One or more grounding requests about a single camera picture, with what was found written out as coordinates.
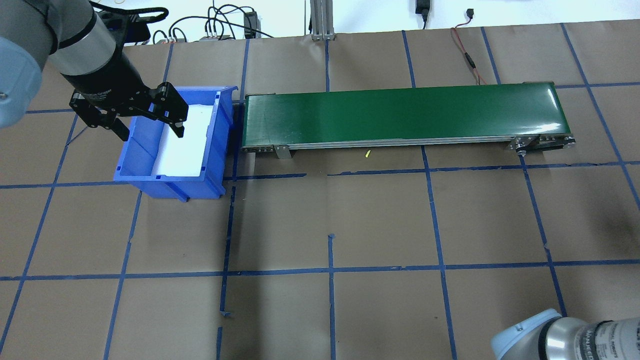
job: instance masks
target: white wall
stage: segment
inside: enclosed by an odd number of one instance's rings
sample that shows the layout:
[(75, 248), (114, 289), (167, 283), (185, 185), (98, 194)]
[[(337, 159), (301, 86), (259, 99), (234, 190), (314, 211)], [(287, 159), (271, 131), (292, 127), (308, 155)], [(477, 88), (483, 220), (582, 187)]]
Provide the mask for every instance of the white wall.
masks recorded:
[[(227, 2), (254, 7), (261, 18), (262, 30), (274, 37), (306, 33), (309, 0), (217, 0), (216, 6)], [(152, 24), (152, 33), (157, 29), (167, 31), (171, 23), (181, 17), (206, 16), (207, 7), (211, 5), (211, 1), (205, 0), (125, 0), (122, 4), (115, 4), (115, 0), (101, 0), (101, 3), (121, 8), (168, 8), (169, 17)], [(414, 14), (415, 0), (333, 0), (333, 7), (338, 33), (422, 28), (422, 18)], [(467, 8), (473, 8), (476, 13), (470, 26), (640, 19), (640, 0), (431, 0), (427, 27), (450, 28), (464, 22)], [(231, 22), (243, 23), (239, 13), (228, 17)], [(204, 36), (204, 22), (203, 19), (189, 19), (181, 22), (179, 28), (192, 41)], [(241, 32), (242, 29), (238, 29), (239, 38), (242, 37)]]

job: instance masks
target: conveyor belt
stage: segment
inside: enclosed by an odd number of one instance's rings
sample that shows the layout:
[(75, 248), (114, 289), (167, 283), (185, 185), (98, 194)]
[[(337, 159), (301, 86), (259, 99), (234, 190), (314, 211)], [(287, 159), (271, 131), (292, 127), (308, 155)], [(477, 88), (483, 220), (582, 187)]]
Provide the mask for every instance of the conveyor belt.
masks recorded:
[(405, 88), (246, 98), (243, 149), (273, 152), (511, 141), (575, 143), (552, 83)]

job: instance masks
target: power adapter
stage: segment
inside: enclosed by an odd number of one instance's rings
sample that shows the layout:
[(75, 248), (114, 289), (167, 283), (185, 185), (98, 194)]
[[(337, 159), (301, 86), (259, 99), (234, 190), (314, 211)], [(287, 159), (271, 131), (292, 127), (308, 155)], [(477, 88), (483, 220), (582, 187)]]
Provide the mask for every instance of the power adapter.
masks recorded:
[(415, 13), (422, 14), (422, 20), (426, 23), (431, 9), (431, 0), (415, 0)]
[[(244, 16), (244, 26), (260, 31), (260, 19), (258, 19), (257, 12), (247, 12)], [(254, 30), (244, 29), (244, 38), (257, 38), (260, 37)]]

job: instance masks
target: blue plastic bin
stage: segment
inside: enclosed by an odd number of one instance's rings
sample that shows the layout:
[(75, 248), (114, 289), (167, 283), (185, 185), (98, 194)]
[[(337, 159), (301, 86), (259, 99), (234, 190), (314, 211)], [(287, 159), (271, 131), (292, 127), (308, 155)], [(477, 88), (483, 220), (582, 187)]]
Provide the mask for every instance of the blue plastic bin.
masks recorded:
[(152, 175), (164, 123), (146, 117), (131, 120), (131, 134), (120, 153), (113, 176), (142, 190), (151, 197), (217, 199), (225, 193), (222, 176), (227, 155), (229, 129), (233, 124), (231, 93), (237, 86), (177, 87), (187, 104), (213, 105), (211, 123), (207, 128), (207, 145), (199, 176)]

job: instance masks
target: white foam insert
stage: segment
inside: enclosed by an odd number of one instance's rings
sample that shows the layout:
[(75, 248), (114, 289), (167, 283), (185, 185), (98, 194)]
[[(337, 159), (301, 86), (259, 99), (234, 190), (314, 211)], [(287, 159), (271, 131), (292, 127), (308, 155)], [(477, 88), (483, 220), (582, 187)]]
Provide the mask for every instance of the white foam insert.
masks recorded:
[(165, 124), (151, 174), (200, 176), (212, 114), (213, 105), (189, 105), (182, 138), (175, 136), (169, 125)]

